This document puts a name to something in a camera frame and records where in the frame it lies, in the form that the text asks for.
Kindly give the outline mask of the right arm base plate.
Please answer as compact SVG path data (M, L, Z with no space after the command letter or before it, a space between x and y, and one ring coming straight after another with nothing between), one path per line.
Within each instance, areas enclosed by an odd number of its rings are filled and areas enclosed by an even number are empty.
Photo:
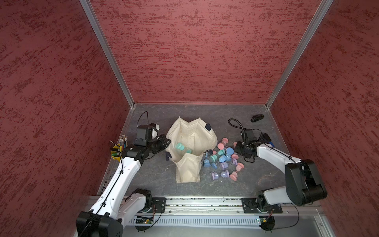
M280 204L268 204L266 200L259 196L257 198L241 198L242 208L245 214L281 214L283 213Z

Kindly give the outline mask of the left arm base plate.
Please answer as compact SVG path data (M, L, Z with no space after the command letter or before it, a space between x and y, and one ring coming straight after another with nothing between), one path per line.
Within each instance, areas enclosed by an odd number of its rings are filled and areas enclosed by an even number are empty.
M164 197L153 197L151 200L150 206L145 208L145 209L140 210L138 212L138 214L140 214L140 213L148 213L148 214L165 213L166 201L167 201L167 199Z

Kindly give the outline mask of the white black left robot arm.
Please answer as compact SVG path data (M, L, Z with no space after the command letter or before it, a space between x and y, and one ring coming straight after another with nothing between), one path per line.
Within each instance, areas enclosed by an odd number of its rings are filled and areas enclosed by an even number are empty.
M124 195L149 154L157 154L170 144L170 139L160 135L141 146L126 146L121 140L112 148L113 155L118 156L119 165L97 202L77 217L79 237L121 237L126 221L139 211L151 208L152 195L148 190L136 190L129 198L124 198Z

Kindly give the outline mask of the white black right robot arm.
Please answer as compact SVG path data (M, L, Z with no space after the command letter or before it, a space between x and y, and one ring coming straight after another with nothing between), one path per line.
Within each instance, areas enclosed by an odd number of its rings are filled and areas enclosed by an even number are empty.
M234 151L242 155L246 162L260 158L285 175L285 186L259 192L253 203L259 212L267 213L279 204L303 206L327 198L328 193L315 162L278 150L268 134L259 130L256 136L255 129L245 128L237 119L230 118L228 124L241 129L242 140L236 142Z

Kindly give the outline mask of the cream canvas tote bag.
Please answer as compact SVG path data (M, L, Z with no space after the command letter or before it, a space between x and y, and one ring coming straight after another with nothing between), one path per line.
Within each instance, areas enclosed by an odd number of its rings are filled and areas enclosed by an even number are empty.
M166 138L171 140L165 151L166 157L176 165L176 183L199 182L204 156L218 142L212 126L201 118L191 122L178 118Z

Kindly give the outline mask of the pink hourglass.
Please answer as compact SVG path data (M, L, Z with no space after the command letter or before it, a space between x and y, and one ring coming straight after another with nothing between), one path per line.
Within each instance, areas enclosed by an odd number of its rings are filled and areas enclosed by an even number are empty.
M230 179L233 180L233 181L237 181L238 179L238 173L244 169L245 166L244 164L242 163L237 163L236 167L235 167L235 171L233 171L231 174L230 174Z
M223 150L223 149L226 149L228 147L228 138L224 137L218 144L217 144L217 148L219 150Z

